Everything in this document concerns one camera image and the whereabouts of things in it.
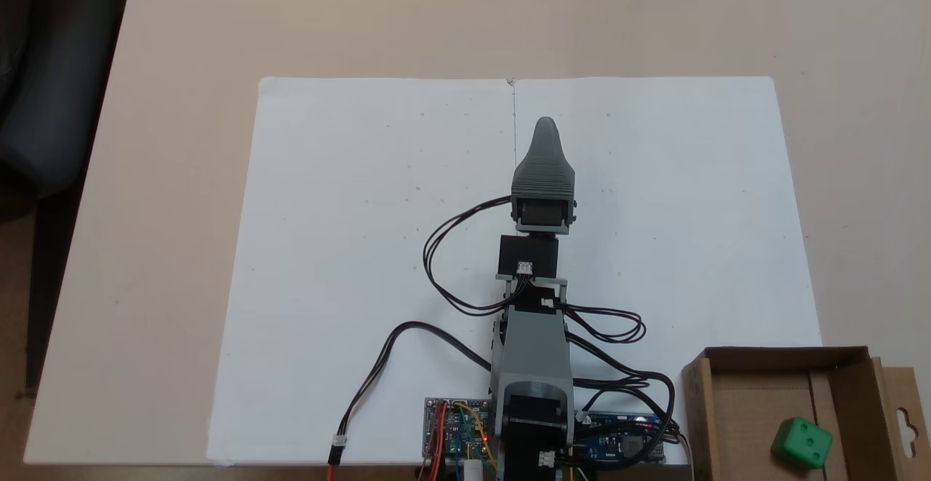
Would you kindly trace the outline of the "grey curved ribbed gripper finger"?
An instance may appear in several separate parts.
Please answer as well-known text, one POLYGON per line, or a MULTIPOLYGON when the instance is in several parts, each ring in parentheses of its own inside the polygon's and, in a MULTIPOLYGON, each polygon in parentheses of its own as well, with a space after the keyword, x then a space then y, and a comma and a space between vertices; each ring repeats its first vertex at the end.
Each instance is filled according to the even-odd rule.
POLYGON ((563 153, 556 122, 549 116, 538 119, 531 145, 516 166, 512 199, 574 199, 575 170, 563 153))

